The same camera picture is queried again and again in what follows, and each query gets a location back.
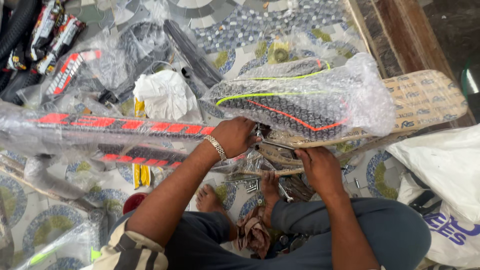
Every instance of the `white plastic bag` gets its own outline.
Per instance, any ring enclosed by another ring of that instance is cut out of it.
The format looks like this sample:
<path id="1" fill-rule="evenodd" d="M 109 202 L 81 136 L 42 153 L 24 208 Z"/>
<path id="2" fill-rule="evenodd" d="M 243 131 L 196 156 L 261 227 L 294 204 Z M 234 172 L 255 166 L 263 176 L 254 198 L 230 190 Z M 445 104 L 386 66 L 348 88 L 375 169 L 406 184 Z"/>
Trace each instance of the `white plastic bag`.
<path id="1" fill-rule="evenodd" d="M 145 102 L 145 112 L 150 118 L 203 123 L 195 95 L 175 71 L 140 75 L 133 94 L 138 101 Z"/>
<path id="2" fill-rule="evenodd" d="M 442 205 L 424 215 L 432 245 L 426 257 L 458 269 L 480 267 L 480 125 L 418 136 L 386 148 L 412 170 Z M 413 201 L 422 189 L 403 176 L 398 201 Z"/>
<path id="3" fill-rule="evenodd" d="M 459 218 L 480 223 L 480 125 L 418 136 L 386 148 Z"/>
<path id="4" fill-rule="evenodd" d="M 480 224 L 458 215 L 445 201 L 439 212 L 423 219 L 432 233 L 427 258 L 458 269 L 480 267 Z"/>

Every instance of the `leg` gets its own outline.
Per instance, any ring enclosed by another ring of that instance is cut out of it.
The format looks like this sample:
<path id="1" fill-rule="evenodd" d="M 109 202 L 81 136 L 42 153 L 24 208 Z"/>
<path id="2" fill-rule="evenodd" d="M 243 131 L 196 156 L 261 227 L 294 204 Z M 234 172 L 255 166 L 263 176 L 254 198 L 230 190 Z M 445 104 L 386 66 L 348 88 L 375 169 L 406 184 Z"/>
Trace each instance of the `leg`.
<path id="1" fill-rule="evenodd" d="M 331 269 L 330 222 L 323 202 L 288 204 L 269 202 L 271 188 L 277 183 L 262 183 L 267 205 L 274 205 L 271 225 L 286 233 L 315 235 L 303 247 L 272 261 L 272 266 L 287 269 Z M 352 199 L 352 206 L 363 233 L 379 263 L 388 270 L 414 269 L 427 253 L 431 235 L 427 225 L 414 210 L 402 203 L 375 198 Z"/>
<path id="2" fill-rule="evenodd" d="M 203 212 L 185 212 L 165 246 L 168 269 L 247 270 L 263 264 L 260 260 L 235 255 L 219 245 L 235 239 L 237 229 L 212 187 L 199 191 L 197 208 Z"/>

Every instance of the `foot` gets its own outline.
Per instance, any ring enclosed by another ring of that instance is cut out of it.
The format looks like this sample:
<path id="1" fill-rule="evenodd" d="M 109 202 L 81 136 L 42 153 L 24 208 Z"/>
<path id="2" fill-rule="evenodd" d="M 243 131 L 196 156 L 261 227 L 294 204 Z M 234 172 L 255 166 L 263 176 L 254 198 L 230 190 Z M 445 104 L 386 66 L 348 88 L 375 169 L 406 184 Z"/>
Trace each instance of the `foot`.
<path id="1" fill-rule="evenodd" d="M 228 217 L 227 212 L 223 209 L 222 202 L 217 197 L 215 190 L 209 184 L 204 185 L 198 189 L 197 194 L 197 209 L 200 212 L 220 212 L 224 215 L 230 224 L 229 241 L 233 241 L 237 238 L 237 227 L 233 224 L 232 220 Z"/>
<path id="2" fill-rule="evenodd" d="M 263 216 L 263 222 L 267 228 L 271 228 L 272 210 L 275 203 L 280 199 L 278 194 L 278 179 L 279 175 L 275 175 L 274 172 L 266 172 L 262 176 L 262 193 L 265 198 L 265 212 Z"/>

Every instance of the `neon yellow stripe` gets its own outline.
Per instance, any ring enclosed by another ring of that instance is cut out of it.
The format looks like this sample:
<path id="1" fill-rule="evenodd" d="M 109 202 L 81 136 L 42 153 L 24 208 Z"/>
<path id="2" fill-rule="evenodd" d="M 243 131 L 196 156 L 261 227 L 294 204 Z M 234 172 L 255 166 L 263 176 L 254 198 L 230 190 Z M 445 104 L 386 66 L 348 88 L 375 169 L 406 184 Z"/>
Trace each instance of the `neon yellow stripe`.
<path id="1" fill-rule="evenodd" d="M 330 70 L 330 64 L 328 62 L 325 62 L 327 64 L 327 70 Z M 312 76 L 312 75 L 315 75 L 315 74 L 318 74 L 318 73 L 322 73 L 324 70 L 321 70 L 321 71 L 317 71 L 317 72 L 314 72 L 314 73 L 310 73 L 310 74 L 306 74 L 306 75 L 302 75 L 302 76 L 296 76 L 296 77 L 264 77 L 264 78 L 250 78 L 251 80 L 292 80 L 292 79 L 301 79 L 301 78 L 305 78 L 305 77 L 308 77 L 308 76 Z"/>
<path id="2" fill-rule="evenodd" d="M 310 93 L 257 93 L 257 94 L 244 94 L 244 95 L 238 95 L 238 96 L 231 96 L 231 97 L 226 97 L 222 98 L 219 100 L 216 105 L 220 105 L 225 100 L 229 99 L 236 99 L 236 98 L 248 98 L 248 97 L 266 97 L 266 96 L 283 96 L 283 95 L 304 95 L 304 94 L 321 94 L 321 93 L 326 93 L 326 91 L 315 91 L 315 92 L 310 92 Z"/>
<path id="3" fill-rule="evenodd" d="M 328 70 L 330 70 L 330 64 L 329 64 L 328 62 L 326 62 L 326 61 L 325 61 L 325 63 L 327 64 Z M 250 80 L 289 80 L 289 79 L 301 79 L 301 78 L 305 78 L 305 77 L 308 77 L 308 76 L 312 76 L 312 75 L 318 74 L 318 73 L 323 72 L 323 71 L 325 71 L 325 70 L 321 70 L 321 71 L 318 71 L 318 72 L 310 73 L 310 74 L 307 74 L 307 75 L 296 76 L 296 77 L 250 78 Z M 326 93 L 326 92 L 325 92 L 325 91 L 317 91 L 317 92 L 310 92 L 310 93 L 263 93 L 263 94 L 245 94 L 245 95 L 238 95 L 238 96 L 231 96 L 231 97 L 222 98 L 221 100 L 219 100 L 219 101 L 216 103 L 216 105 L 218 106 L 218 105 L 220 105 L 220 103 L 222 103 L 222 102 L 225 101 L 225 100 L 235 99 L 235 98 L 281 96 L 281 95 L 298 95 L 298 94 L 321 94 L 321 93 Z"/>

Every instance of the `red decal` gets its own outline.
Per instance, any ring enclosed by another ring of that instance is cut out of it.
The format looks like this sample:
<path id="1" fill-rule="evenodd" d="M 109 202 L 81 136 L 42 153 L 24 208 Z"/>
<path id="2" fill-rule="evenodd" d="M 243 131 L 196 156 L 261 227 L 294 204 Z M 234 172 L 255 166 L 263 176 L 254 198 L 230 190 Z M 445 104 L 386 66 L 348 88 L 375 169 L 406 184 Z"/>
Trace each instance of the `red decal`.
<path id="1" fill-rule="evenodd" d="M 132 160 L 132 157 L 129 156 L 121 156 L 119 159 L 117 159 L 118 162 L 130 162 Z"/>
<path id="2" fill-rule="evenodd" d="M 125 121 L 126 123 L 123 124 L 122 129 L 136 129 L 141 126 L 144 121 L 142 120 L 134 120 L 134 119 L 119 119 L 120 121 Z"/>
<path id="3" fill-rule="evenodd" d="M 177 162 L 173 163 L 172 165 L 170 165 L 170 167 L 176 168 L 176 167 L 178 167 L 180 164 L 181 164 L 181 162 L 178 162 L 178 161 L 177 161 Z"/>
<path id="4" fill-rule="evenodd" d="M 117 160 L 119 156 L 115 154 L 106 154 L 100 160 L 101 161 L 114 161 Z"/>
<path id="5" fill-rule="evenodd" d="M 70 55 L 70 56 L 67 58 L 67 60 L 65 60 L 65 63 L 64 63 L 63 66 L 61 67 L 61 70 L 60 70 L 60 71 L 61 71 L 62 73 L 65 72 L 65 70 L 66 70 L 67 67 L 68 67 L 68 63 L 69 63 L 70 61 L 75 61 L 75 60 L 77 60 L 77 57 L 78 57 L 78 53 L 74 53 L 74 54 Z"/>
<path id="6" fill-rule="evenodd" d="M 150 159 L 147 162 L 145 162 L 144 165 L 152 166 L 152 165 L 156 164 L 157 162 L 158 162 L 158 160 Z"/>
<path id="7" fill-rule="evenodd" d="M 240 159 L 242 159 L 242 158 L 244 158 L 244 157 L 245 157 L 245 154 L 241 154 L 241 155 L 239 155 L 239 156 L 237 156 L 237 157 L 234 157 L 234 158 L 232 158 L 232 159 L 233 159 L 233 161 L 238 161 L 238 160 L 240 160 Z"/>
<path id="8" fill-rule="evenodd" d="M 65 89 L 65 87 L 67 86 L 68 82 L 70 81 L 72 77 L 70 75 L 68 75 L 68 77 L 65 79 L 65 82 L 63 83 L 63 86 L 62 88 L 55 88 L 55 91 L 53 92 L 54 94 L 60 94 L 61 92 L 63 92 L 63 90 Z"/>
<path id="9" fill-rule="evenodd" d="M 202 129 L 200 133 L 203 135 L 209 135 L 214 129 L 215 129 L 214 126 L 206 126 Z"/>
<path id="10" fill-rule="evenodd" d="M 157 162 L 157 164 L 155 164 L 155 166 L 162 167 L 162 166 L 165 166 L 167 163 L 168 163 L 167 160 L 161 160 L 161 161 Z"/>
<path id="11" fill-rule="evenodd" d="M 188 127 L 185 133 L 196 134 L 202 128 L 199 125 L 187 125 L 187 124 L 172 124 L 167 131 L 168 132 L 180 132 L 184 127 Z"/>
<path id="12" fill-rule="evenodd" d="M 51 124 L 67 124 L 67 122 L 60 121 L 68 117 L 65 113 L 49 113 L 39 119 L 30 119 L 31 122 L 51 123 Z"/>
<path id="13" fill-rule="evenodd" d="M 77 122 L 72 122 L 70 124 L 104 127 L 113 124 L 113 122 L 115 122 L 115 118 L 82 115 L 77 119 Z"/>
<path id="14" fill-rule="evenodd" d="M 155 124 L 150 128 L 153 131 L 164 131 L 170 123 L 154 122 Z"/>
<path id="15" fill-rule="evenodd" d="M 135 164 L 141 164 L 145 162 L 146 158 L 134 158 L 131 162 Z"/>

